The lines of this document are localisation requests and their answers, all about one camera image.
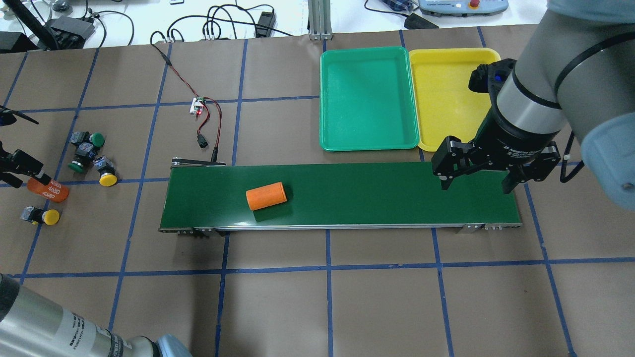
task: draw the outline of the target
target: green tray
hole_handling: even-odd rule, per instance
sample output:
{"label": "green tray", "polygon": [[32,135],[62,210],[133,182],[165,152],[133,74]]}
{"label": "green tray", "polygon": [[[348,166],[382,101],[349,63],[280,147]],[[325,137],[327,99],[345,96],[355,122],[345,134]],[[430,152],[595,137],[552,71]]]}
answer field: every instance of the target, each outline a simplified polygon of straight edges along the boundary
{"label": "green tray", "polygon": [[320,145],[326,151],[412,149],[419,143],[408,52],[333,50],[320,63]]}
{"label": "green tray", "polygon": [[[442,191],[430,163],[175,166],[159,230],[520,226],[505,175],[477,172]],[[286,203],[249,209],[247,190],[280,181]]]}

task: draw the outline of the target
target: orange cylinder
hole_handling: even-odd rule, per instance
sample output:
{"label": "orange cylinder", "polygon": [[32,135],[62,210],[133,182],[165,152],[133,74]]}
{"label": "orange cylinder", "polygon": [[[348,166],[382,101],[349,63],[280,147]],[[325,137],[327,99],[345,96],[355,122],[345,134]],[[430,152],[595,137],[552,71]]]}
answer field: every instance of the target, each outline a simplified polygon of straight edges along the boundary
{"label": "orange cylinder", "polygon": [[247,203],[252,211],[286,202],[282,182],[247,191]]}
{"label": "orange cylinder", "polygon": [[69,196],[69,188],[53,179],[48,185],[42,185],[31,177],[27,182],[27,188],[29,191],[57,203],[62,202]]}

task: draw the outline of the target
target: yellow tray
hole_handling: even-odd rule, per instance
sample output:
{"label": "yellow tray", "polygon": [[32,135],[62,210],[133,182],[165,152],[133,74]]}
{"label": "yellow tray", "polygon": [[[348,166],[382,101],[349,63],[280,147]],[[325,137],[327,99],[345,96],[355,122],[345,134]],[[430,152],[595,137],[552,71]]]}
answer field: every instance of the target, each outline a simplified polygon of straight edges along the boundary
{"label": "yellow tray", "polygon": [[474,138],[490,109],[490,96],[474,93],[467,83],[479,64],[499,60],[489,48],[410,51],[421,149],[436,151],[448,135],[463,142]]}

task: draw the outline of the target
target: plastic tray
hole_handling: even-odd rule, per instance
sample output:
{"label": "plastic tray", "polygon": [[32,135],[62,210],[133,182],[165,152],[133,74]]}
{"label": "plastic tray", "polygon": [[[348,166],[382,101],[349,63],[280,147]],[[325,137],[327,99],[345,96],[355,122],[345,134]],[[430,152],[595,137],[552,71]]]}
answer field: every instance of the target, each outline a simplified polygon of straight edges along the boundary
{"label": "plastic tray", "polygon": [[419,120],[419,147],[434,152],[445,137],[466,142],[490,109],[490,96],[467,87],[479,64],[500,60],[489,48],[448,48],[410,51]]}
{"label": "plastic tray", "polygon": [[403,47],[322,54],[320,145],[326,151],[412,149],[419,133]]}

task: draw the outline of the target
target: green conveyor belt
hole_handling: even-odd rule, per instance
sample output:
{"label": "green conveyor belt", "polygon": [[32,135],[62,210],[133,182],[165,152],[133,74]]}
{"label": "green conveyor belt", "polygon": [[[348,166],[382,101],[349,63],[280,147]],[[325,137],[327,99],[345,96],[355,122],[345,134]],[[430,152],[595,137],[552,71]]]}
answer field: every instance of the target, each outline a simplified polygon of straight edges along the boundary
{"label": "green conveyor belt", "polygon": [[[504,177],[477,172],[442,191],[430,163],[175,166],[159,230],[519,226]],[[245,191],[279,181],[288,201],[251,211]]]}

